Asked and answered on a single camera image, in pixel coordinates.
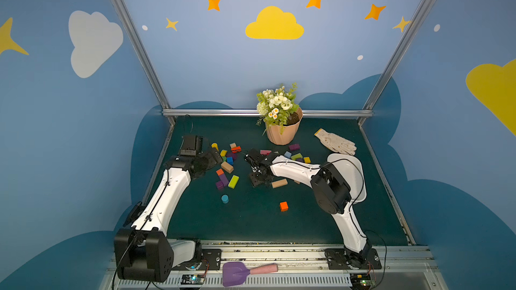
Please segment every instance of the potted plant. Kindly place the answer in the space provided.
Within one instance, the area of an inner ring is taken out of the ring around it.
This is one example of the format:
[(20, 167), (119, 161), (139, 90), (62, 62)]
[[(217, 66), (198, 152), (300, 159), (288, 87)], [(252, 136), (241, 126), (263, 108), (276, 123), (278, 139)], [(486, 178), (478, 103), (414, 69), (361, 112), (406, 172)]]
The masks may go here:
[(276, 90), (267, 89), (258, 93), (256, 110), (261, 115), (257, 125), (265, 122), (265, 132), (270, 142), (276, 145), (286, 145), (296, 135), (303, 111), (294, 103), (296, 99), (296, 83), (289, 91), (282, 86)]

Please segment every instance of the pink flower pot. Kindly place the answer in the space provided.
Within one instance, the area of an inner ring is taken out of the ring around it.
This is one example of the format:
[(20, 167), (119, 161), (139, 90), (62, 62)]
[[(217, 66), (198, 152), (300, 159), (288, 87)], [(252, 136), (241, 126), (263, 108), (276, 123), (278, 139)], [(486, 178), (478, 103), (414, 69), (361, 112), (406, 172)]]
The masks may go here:
[(280, 133), (281, 126), (272, 125), (267, 127), (267, 137), (270, 142), (275, 145), (286, 145), (293, 140), (301, 123), (301, 119), (303, 119), (303, 110), (301, 110), (300, 107), (297, 109), (296, 113), (299, 115), (299, 121), (295, 125), (283, 126), (283, 133)]

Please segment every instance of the work glove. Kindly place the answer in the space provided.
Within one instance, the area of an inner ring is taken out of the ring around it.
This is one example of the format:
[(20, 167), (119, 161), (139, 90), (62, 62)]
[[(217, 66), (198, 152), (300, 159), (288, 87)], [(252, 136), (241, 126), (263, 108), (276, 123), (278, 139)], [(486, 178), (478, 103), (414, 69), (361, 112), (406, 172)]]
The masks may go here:
[(319, 138), (321, 143), (331, 151), (353, 156), (355, 150), (357, 150), (354, 142), (337, 136), (334, 133), (326, 132), (324, 129), (319, 129), (314, 135)]

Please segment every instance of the purple toy shovel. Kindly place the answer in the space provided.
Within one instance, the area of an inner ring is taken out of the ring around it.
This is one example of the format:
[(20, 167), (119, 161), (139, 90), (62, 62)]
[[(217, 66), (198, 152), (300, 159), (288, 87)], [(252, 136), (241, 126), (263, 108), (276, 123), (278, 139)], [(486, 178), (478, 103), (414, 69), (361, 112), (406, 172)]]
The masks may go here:
[(264, 274), (278, 272), (276, 263), (259, 266), (249, 270), (242, 262), (227, 262), (223, 265), (223, 286), (233, 287), (243, 284), (249, 274)]

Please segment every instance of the purple block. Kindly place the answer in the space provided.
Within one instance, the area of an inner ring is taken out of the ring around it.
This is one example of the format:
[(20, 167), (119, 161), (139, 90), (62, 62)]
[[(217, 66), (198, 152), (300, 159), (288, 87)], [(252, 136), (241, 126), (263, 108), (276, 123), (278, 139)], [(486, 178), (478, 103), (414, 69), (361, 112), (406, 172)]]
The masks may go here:
[(225, 176), (225, 173), (223, 173), (222, 175), (219, 176), (220, 178), (220, 181), (223, 183), (224, 187), (228, 186), (229, 185), (229, 180), (228, 178)]
[(301, 149), (301, 147), (299, 146), (299, 144), (295, 144), (295, 145), (290, 145), (290, 146), (288, 146), (288, 149), (289, 149), (290, 151), (296, 151), (296, 150), (300, 150), (300, 149)]

